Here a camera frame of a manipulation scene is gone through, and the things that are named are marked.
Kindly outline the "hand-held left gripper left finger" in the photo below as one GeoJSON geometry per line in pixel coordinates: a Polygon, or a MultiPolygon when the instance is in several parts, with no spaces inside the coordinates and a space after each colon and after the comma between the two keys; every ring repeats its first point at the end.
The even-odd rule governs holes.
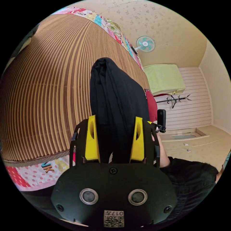
{"type": "Polygon", "coordinates": [[[87,133],[86,133],[86,148],[85,158],[87,161],[100,162],[96,116],[92,115],[88,118],[87,133]]]}

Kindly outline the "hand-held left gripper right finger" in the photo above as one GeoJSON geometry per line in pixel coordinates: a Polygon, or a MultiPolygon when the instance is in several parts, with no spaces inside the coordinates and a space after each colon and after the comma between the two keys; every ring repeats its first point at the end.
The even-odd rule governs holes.
{"type": "Polygon", "coordinates": [[[144,158],[143,120],[141,117],[136,117],[130,162],[142,162],[144,158]]]}

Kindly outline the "person's right hand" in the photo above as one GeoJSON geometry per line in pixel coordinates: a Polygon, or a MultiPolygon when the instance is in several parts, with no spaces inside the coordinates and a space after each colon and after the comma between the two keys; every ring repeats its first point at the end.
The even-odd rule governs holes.
{"type": "Polygon", "coordinates": [[[162,142],[161,137],[160,137],[160,131],[159,130],[157,130],[157,131],[152,130],[151,134],[152,134],[152,140],[154,141],[155,145],[160,146],[160,144],[162,142]]]}

